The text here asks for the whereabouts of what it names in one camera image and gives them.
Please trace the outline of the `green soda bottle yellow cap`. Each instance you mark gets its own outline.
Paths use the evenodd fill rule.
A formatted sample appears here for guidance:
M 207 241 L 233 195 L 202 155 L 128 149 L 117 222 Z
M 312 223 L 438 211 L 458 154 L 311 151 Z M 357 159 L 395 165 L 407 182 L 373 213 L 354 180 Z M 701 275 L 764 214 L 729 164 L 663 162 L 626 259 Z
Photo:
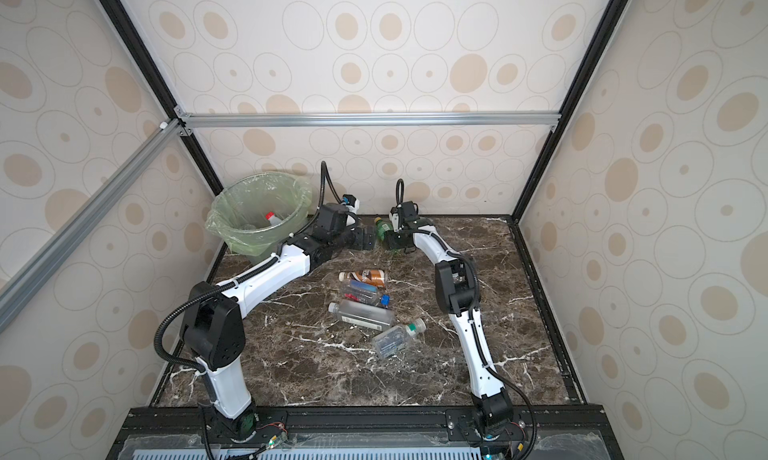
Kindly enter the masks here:
M 381 245 L 387 250 L 399 250 L 402 248 L 400 245 L 399 233 L 394 230 L 393 224 L 382 217 L 375 219 L 376 235 Z

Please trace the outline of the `white red-capped milk bottle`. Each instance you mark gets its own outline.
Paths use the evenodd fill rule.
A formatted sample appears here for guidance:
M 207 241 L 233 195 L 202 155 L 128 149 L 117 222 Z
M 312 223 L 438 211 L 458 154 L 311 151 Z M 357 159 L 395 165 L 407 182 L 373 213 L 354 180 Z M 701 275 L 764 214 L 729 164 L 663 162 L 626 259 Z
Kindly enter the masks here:
M 269 222 L 271 226 L 278 226 L 284 222 L 284 220 L 281 217 L 277 216 L 274 212 L 268 212 L 265 215 L 265 219 Z

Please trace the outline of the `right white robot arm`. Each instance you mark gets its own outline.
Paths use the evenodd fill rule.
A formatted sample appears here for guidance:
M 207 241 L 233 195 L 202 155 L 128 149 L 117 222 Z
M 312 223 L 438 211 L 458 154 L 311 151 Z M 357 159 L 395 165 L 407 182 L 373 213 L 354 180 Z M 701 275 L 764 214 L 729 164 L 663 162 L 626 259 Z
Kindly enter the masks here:
M 459 336 L 467 364 L 473 421 L 483 439 L 495 439 L 507 426 L 516 426 L 522 440 L 510 449 L 510 459 L 526 459 L 533 452 L 538 424 L 526 394 L 502 376 L 492 361 L 481 319 L 481 289 L 475 264 L 451 248 L 433 222 L 422 217 L 418 205 L 405 199 L 405 183 L 396 182 L 395 206 L 389 214 L 392 229 L 384 234 L 388 248 L 415 248 L 434 265 L 434 287 L 439 309 L 448 315 Z

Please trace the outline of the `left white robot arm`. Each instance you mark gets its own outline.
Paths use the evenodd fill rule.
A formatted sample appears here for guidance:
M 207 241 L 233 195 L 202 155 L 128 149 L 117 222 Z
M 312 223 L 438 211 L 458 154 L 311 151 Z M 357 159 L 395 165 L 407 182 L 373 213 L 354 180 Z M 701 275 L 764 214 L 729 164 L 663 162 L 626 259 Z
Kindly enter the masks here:
M 322 161 L 318 206 L 304 226 L 244 273 L 215 286 L 198 284 L 189 300 L 160 322 L 153 339 L 155 352 L 167 363 L 189 367 L 204 377 L 217 420 L 233 438 L 249 438 L 256 424 L 241 365 L 246 342 L 243 320 L 263 300 L 341 250 L 371 248 L 372 236 L 356 210 L 356 197 L 337 193 Z

